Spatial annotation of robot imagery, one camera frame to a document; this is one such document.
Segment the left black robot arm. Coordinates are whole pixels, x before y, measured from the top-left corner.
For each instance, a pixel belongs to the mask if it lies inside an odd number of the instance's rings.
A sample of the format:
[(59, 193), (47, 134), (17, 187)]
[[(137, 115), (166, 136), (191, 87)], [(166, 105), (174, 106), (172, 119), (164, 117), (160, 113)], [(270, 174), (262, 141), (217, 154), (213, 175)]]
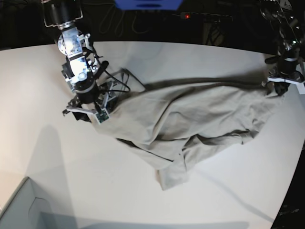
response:
[(296, 86), (299, 94), (305, 94), (305, 31), (292, 11), (285, 10), (277, 0), (261, 0), (262, 16), (275, 25), (279, 36), (276, 38), (277, 54), (265, 59), (272, 65), (267, 77), (273, 83), (276, 93), (281, 96), (289, 85)]

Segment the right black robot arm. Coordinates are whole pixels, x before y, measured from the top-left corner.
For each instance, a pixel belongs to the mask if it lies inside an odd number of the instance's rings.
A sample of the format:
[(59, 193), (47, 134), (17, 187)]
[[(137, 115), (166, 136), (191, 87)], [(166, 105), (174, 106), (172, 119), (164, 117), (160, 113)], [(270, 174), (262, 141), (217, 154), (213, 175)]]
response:
[(72, 113), (76, 120), (95, 120), (101, 124), (110, 117), (111, 103), (117, 97), (113, 90), (116, 83), (110, 77), (98, 83), (109, 63), (100, 62), (91, 35), (76, 26), (76, 21), (83, 18), (81, 3), (78, 0), (43, 0), (41, 4), (45, 26), (60, 31), (57, 46), (66, 58), (61, 73), (75, 95), (63, 115)]

